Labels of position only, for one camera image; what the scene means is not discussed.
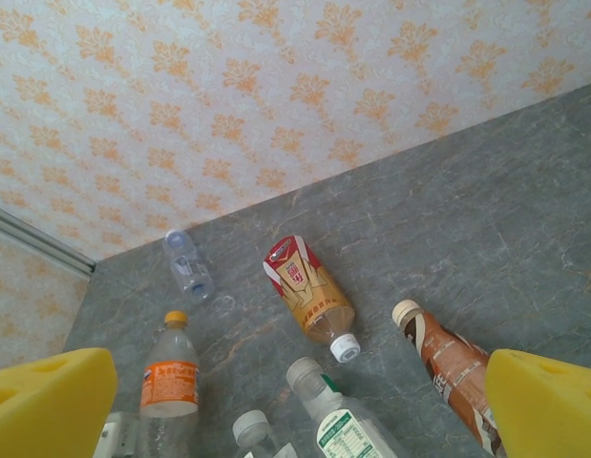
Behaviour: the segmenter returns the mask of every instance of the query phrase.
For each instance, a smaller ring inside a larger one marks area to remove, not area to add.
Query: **floral wallpaper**
[[[0,0],[0,207],[103,259],[591,83],[591,0]]]
[[[61,353],[88,282],[0,234],[0,368]]]

